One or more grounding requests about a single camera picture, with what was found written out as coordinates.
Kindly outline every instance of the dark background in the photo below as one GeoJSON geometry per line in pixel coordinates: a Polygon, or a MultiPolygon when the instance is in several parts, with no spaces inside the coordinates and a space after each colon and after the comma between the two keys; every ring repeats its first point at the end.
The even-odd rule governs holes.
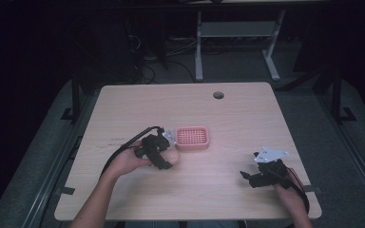
{"type": "MultiPolygon", "coordinates": [[[[0,197],[56,94],[75,72],[86,93],[105,84],[133,84],[138,80],[139,72],[133,67],[139,65],[140,56],[132,55],[127,48],[128,29],[121,23],[124,17],[86,13],[77,10],[80,4],[0,1],[0,197]],[[93,58],[86,52],[94,53],[93,58]],[[86,67],[75,68],[77,61],[86,67]],[[103,76],[91,78],[91,72],[103,76]]],[[[94,4],[107,6],[103,2],[94,4]]],[[[92,7],[88,1],[82,6],[92,7]]],[[[144,19],[135,20],[134,32],[143,36],[144,45],[162,55],[164,47],[159,38],[173,32],[195,32],[188,26],[176,29],[184,28],[184,23],[192,25],[192,12],[178,15],[145,14],[144,19]]],[[[335,66],[365,102],[365,3],[306,12],[288,10],[279,38],[295,36],[304,44],[295,70],[311,71],[325,63],[335,66]]]]}

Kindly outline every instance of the gray carpet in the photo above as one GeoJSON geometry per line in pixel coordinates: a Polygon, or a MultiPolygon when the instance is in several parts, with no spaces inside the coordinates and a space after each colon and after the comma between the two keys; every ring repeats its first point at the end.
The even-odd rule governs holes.
{"type": "MultiPolygon", "coordinates": [[[[249,42],[245,47],[226,47],[227,52],[203,56],[203,82],[262,81],[270,83],[272,87],[280,87],[295,80],[299,74],[293,73],[292,68],[299,43],[278,43],[273,57],[281,76],[279,82],[270,79],[261,58],[260,51],[265,46],[265,42],[249,42]]],[[[171,56],[169,60],[184,64],[191,73],[195,72],[192,52],[171,56]]],[[[192,83],[188,70],[179,64],[170,62],[168,69],[159,63],[147,65],[156,72],[153,84],[192,83]]],[[[152,71],[146,68],[144,74],[150,78],[152,71]]],[[[307,82],[290,92],[276,93],[306,171],[318,190],[322,217],[313,223],[316,227],[365,227],[365,185],[347,146],[338,134],[336,123],[321,104],[326,98],[319,98],[312,93],[313,82],[307,82]]],[[[58,153],[72,154],[72,146],[79,136],[83,136],[97,95],[83,96],[82,116],[76,124],[70,124],[70,121],[60,120],[64,109],[71,107],[70,84],[58,94],[0,201],[0,227],[22,227],[29,218],[29,208],[39,197],[39,189],[44,186],[47,173],[54,165],[52,162],[58,153]]],[[[347,84],[343,85],[342,103],[349,106],[357,117],[357,122],[345,123],[342,127],[365,159],[365,107],[357,92],[347,84]]],[[[53,212],[59,199],[56,189],[65,184],[72,165],[71,158],[63,161],[65,168],[58,179],[55,177],[51,180],[56,181],[56,187],[52,189],[47,211],[40,208],[40,217],[30,227],[68,227],[68,222],[56,220],[53,212]]],[[[279,228],[289,223],[289,220],[247,221],[249,227],[279,228]]],[[[114,222],[108,222],[106,227],[114,225],[114,222]]]]}

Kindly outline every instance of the floor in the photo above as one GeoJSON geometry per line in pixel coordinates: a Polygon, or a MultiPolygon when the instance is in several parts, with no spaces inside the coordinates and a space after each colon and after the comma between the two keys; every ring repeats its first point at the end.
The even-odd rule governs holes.
{"type": "MultiPolygon", "coordinates": [[[[281,79],[274,82],[261,56],[267,44],[267,40],[258,39],[209,42],[202,57],[203,83],[267,82],[278,88],[303,74],[292,72],[301,42],[279,41],[273,59],[281,79]]],[[[141,83],[194,83],[193,50],[180,53],[173,51],[174,46],[169,53],[178,54],[167,58],[168,68],[147,57],[141,83]]],[[[330,92],[317,96],[312,90],[314,82],[276,92],[298,153],[317,190],[322,217],[313,223],[315,227],[365,227],[365,181],[354,153],[356,150],[365,162],[365,106],[356,90],[343,82],[342,106],[350,107],[357,121],[337,124],[326,107],[330,92]]],[[[58,94],[0,201],[0,227],[69,226],[67,221],[56,220],[53,213],[99,93],[81,95],[81,116],[74,124],[61,120],[64,110],[71,107],[70,83],[58,94]]],[[[258,228],[285,227],[289,223],[290,220],[247,221],[248,227],[258,228]]],[[[114,221],[106,224],[114,226],[114,221]]]]}

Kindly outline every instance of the table top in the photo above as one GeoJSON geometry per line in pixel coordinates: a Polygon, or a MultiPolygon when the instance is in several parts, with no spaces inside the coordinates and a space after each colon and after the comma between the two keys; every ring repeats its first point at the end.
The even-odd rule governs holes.
{"type": "MultiPolygon", "coordinates": [[[[141,167],[117,181],[106,219],[283,219],[289,218],[272,186],[252,188],[240,171],[257,174],[254,152],[263,146],[290,153],[283,162],[310,181],[266,83],[105,86],[88,123],[55,211],[72,220],[83,206],[109,156],[150,126],[206,126],[209,147],[180,152],[168,170],[141,167]],[[221,92],[222,99],[213,94],[221,92]]],[[[307,193],[312,219],[321,215],[307,193]]]]}

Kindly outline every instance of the pink plastic basket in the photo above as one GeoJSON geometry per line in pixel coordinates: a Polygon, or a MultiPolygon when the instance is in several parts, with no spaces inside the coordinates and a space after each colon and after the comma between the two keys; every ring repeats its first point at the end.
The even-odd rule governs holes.
{"type": "Polygon", "coordinates": [[[176,129],[178,150],[202,150],[209,146],[209,135],[204,126],[188,126],[176,129]]]}

